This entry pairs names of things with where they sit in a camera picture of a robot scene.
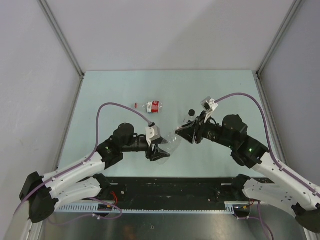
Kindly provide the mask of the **large clear unlabeled bottle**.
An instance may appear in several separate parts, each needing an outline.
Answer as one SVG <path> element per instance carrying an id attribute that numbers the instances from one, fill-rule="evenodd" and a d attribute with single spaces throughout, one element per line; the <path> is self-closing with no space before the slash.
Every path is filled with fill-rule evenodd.
<path id="1" fill-rule="evenodd" d="M 170 154 L 170 156 L 164 157 L 164 158 L 158 160 L 157 163 L 159 165 L 163 165 L 168 160 L 170 160 L 182 142 L 182 138 L 180 136 L 176 135 L 174 132 L 170 132 L 164 139 L 167 140 L 167 143 L 161 144 L 159 147 L 161 150 Z"/>

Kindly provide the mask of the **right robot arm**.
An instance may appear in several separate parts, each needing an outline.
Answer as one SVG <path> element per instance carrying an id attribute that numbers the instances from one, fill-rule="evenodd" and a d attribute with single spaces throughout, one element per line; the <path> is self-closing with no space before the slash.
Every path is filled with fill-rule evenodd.
<path id="1" fill-rule="evenodd" d="M 285 211 L 305 229 L 320 232 L 320 187 L 303 178 L 277 159 L 271 149 L 247 134 L 248 126 L 239 115 L 227 115 L 222 124 L 211 123 L 204 116 L 179 127 L 175 133 L 191 144 L 203 139 L 228 147 L 235 162 L 262 174 L 274 187 L 244 175 L 230 188 L 231 196 L 242 201 L 245 197 L 265 202 Z"/>

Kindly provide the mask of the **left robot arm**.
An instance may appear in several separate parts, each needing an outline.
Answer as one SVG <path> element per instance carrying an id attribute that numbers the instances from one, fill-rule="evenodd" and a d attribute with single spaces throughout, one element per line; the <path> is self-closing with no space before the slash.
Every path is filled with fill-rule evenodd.
<path id="1" fill-rule="evenodd" d="M 111 184 L 102 171 L 122 161 L 127 152 L 144 152 L 151 162 L 168 158 L 170 153 L 160 148 L 165 144 L 168 140 L 155 124 L 138 135 L 133 125 L 122 123 L 91 154 L 75 163 L 44 175 L 36 171 L 28 175 L 19 194 L 21 203 L 29 203 L 28 218 L 39 223 L 63 205 L 82 199 L 107 199 Z"/>

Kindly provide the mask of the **black bottle cap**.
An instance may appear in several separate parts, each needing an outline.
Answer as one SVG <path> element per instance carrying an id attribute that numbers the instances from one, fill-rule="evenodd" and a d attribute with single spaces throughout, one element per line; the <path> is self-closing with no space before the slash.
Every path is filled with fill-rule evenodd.
<path id="1" fill-rule="evenodd" d="M 188 115 L 189 115 L 190 117 L 193 117 L 193 116 L 195 115 L 195 111 L 194 111 L 193 109 L 190 109 L 190 110 L 188 111 Z"/>

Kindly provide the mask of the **small clear blue-label bottle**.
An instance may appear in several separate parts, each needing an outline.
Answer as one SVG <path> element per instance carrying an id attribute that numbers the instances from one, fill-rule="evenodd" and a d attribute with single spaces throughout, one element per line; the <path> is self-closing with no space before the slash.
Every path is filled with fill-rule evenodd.
<path id="1" fill-rule="evenodd" d="M 187 122 L 189 122 L 189 121 L 194 121 L 195 119 L 196 119 L 196 112 L 195 112 L 195 115 L 194 116 L 189 116 L 189 111 L 187 112 L 187 114 L 185 114 L 183 117 L 181 117 L 180 119 L 179 119 L 179 122 L 178 122 L 178 124 L 179 124 L 179 126 L 182 126 L 182 125 L 184 125 L 185 123 L 187 123 Z"/>

